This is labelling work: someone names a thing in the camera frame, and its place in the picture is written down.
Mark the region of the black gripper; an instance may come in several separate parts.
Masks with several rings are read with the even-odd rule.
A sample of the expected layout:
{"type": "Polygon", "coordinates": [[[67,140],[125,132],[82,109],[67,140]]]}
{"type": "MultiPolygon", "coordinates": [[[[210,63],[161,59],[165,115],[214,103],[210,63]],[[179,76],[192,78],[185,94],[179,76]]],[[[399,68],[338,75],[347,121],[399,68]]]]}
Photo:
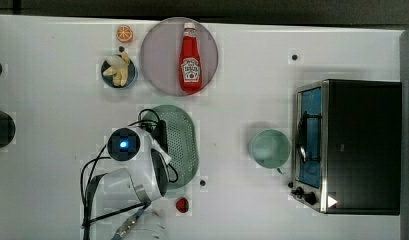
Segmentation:
{"type": "Polygon", "coordinates": [[[157,142],[165,152],[168,152],[167,129],[165,121],[160,120],[158,122],[156,127],[152,130],[151,136],[153,140],[157,142]]]}

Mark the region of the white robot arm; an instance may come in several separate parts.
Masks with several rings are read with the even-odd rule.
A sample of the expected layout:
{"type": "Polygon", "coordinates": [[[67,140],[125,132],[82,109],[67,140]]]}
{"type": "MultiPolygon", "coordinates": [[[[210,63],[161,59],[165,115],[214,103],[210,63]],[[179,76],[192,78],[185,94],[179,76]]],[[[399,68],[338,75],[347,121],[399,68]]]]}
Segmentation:
{"type": "Polygon", "coordinates": [[[115,130],[104,149],[116,169],[88,180],[84,193],[82,240],[90,240],[91,226],[121,213],[133,211],[111,240],[122,240],[133,230],[151,203],[163,197],[169,185],[166,123],[141,120],[115,130]]]}

